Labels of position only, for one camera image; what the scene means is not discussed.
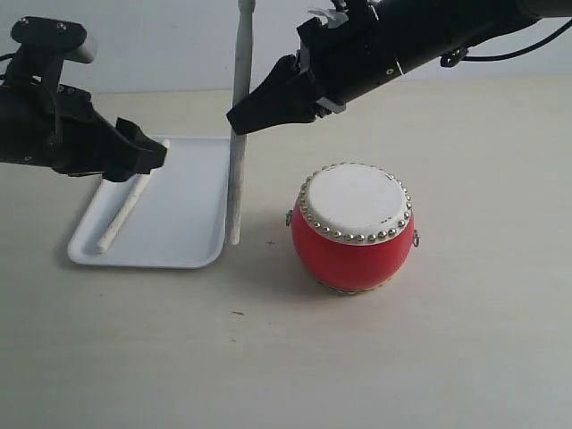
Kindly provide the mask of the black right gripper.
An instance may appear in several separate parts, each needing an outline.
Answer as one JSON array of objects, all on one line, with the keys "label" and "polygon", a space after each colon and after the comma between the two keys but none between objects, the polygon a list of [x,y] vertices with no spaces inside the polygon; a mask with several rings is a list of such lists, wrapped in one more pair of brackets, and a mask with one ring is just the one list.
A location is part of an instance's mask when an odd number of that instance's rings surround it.
[{"label": "black right gripper", "polygon": [[314,8],[297,27],[298,56],[285,55],[243,100],[247,134],[318,116],[340,114],[347,103],[402,75],[383,42],[379,1],[335,1]]}]

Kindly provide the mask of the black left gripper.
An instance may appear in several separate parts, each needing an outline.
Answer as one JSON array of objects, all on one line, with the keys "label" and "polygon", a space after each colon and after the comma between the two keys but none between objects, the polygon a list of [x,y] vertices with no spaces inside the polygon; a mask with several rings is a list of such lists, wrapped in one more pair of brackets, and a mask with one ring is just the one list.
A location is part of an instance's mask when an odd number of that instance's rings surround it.
[{"label": "black left gripper", "polygon": [[121,183],[164,166],[168,149],[134,122],[115,127],[89,101],[65,107],[37,84],[1,86],[1,162],[45,167],[63,175],[101,174]]}]

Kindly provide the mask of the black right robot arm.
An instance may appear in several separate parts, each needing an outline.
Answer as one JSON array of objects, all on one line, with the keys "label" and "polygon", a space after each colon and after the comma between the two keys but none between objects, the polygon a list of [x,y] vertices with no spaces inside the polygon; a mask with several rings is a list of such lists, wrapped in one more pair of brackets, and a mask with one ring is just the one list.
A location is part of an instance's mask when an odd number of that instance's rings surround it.
[{"label": "black right robot arm", "polygon": [[570,17],[569,1],[335,1],[298,26],[298,51],[227,119],[238,135],[311,123],[435,59],[451,68],[472,61],[473,46]]}]

